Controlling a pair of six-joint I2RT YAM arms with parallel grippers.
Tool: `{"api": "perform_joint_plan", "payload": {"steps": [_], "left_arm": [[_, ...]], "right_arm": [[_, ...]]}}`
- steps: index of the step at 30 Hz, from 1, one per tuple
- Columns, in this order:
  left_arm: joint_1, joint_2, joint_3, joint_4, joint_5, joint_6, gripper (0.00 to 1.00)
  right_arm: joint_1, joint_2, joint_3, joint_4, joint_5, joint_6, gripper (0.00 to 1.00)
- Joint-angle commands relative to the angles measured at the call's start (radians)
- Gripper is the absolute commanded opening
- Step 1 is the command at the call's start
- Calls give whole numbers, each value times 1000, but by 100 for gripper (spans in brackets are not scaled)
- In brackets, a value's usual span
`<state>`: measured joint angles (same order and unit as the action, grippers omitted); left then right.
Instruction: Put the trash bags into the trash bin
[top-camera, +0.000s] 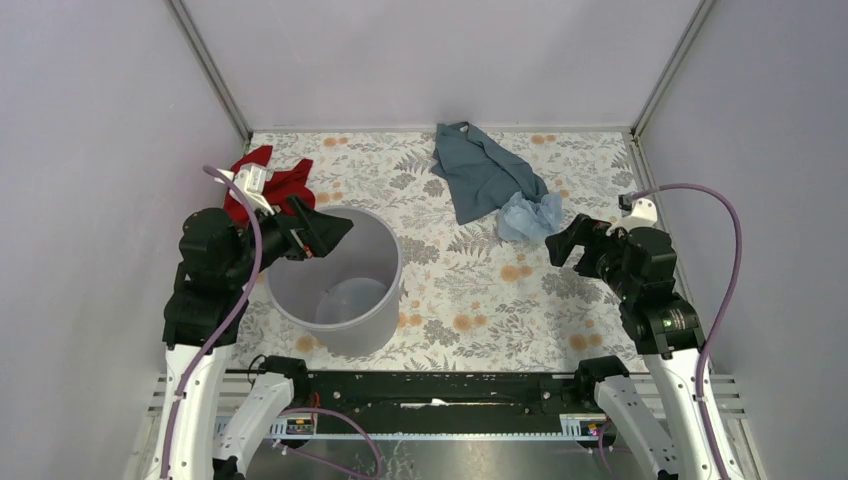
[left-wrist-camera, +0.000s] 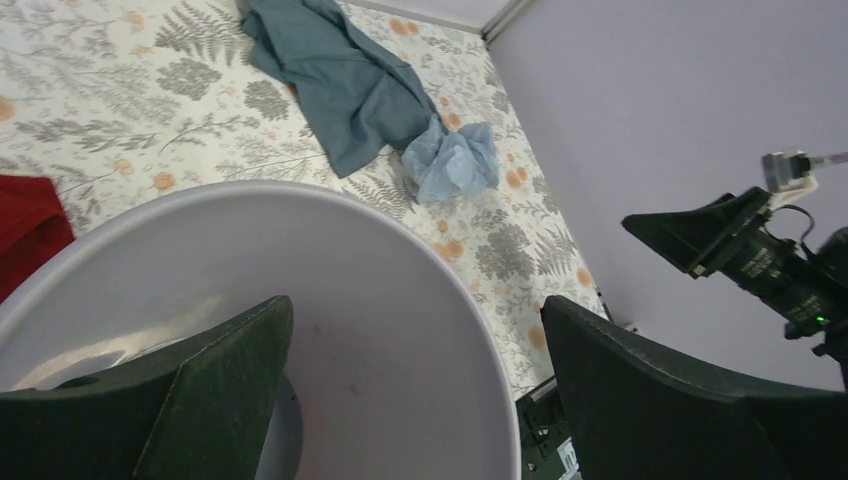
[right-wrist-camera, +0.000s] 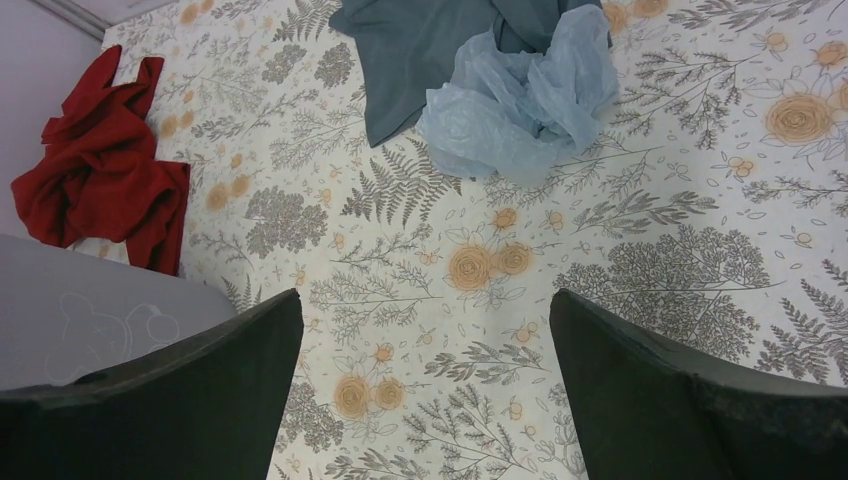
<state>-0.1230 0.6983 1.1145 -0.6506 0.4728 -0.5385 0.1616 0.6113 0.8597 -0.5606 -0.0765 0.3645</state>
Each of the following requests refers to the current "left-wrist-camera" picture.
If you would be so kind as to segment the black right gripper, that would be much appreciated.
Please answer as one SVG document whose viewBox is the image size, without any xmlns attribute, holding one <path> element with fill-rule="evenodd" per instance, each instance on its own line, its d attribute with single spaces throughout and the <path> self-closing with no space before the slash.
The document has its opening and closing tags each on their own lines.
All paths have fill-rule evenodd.
<svg viewBox="0 0 848 480">
<path fill-rule="evenodd" d="M 847 335 L 847 229 L 812 252 L 761 230 L 771 195 L 752 187 L 689 211 L 626 216 L 623 228 L 692 278 L 718 271 L 783 317 L 784 338 Z"/>
</svg>

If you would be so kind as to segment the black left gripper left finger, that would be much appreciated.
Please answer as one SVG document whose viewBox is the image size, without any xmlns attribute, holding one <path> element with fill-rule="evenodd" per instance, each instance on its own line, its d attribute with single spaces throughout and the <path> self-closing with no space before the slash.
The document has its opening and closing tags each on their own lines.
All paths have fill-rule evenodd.
<svg viewBox="0 0 848 480">
<path fill-rule="evenodd" d="M 284 382 L 287 296 L 50 390 L 1 396 L 5 479 L 252 479 Z"/>
</svg>

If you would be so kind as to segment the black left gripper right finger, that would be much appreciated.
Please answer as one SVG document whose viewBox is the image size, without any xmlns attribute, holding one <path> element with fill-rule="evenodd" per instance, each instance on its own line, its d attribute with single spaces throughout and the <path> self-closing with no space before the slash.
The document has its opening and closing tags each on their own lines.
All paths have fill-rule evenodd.
<svg viewBox="0 0 848 480">
<path fill-rule="evenodd" d="M 732 371 L 562 296 L 541 310 L 586 479 L 843 479 L 847 396 Z"/>
</svg>

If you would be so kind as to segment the grey plastic trash bin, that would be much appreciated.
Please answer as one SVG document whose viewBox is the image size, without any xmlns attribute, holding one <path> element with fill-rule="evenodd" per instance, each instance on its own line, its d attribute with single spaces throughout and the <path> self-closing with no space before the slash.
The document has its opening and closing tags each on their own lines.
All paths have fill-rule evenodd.
<svg viewBox="0 0 848 480">
<path fill-rule="evenodd" d="M 1 306 L 1 396 L 50 390 L 274 296 L 294 327 L 252 479 L 515 479 L 514 403 L 487 322 L 397 221 L 302 184 L 236 181 L 135 207 Z"/>
</svg>

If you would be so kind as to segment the light blue plastic trash bag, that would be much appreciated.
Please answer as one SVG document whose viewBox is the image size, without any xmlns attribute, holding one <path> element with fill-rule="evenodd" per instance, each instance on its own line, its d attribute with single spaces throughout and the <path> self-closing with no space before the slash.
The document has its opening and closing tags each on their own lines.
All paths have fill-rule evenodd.
<svg viewBox="0 0 848 480">
<path fill-rule="evenodd" d="M 493 127 L 471 123 L 447 130 L 434 115 L 424 133 L 401 155 L 419 204 L 443 202 L 462 194 L 477 200 L 500 183 Z"/>
</svg>

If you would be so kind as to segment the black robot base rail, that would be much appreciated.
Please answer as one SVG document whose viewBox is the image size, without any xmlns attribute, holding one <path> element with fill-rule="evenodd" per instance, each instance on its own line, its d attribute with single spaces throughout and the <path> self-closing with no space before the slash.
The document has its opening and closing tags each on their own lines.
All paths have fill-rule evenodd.
<svg viewBox="0 0 848 480">
<path fill-rule="evenodd" d="M 523 480 L 580 480 L 579 462 L 558 392 L 550 377 L 516 403 Z"/>
</svg>

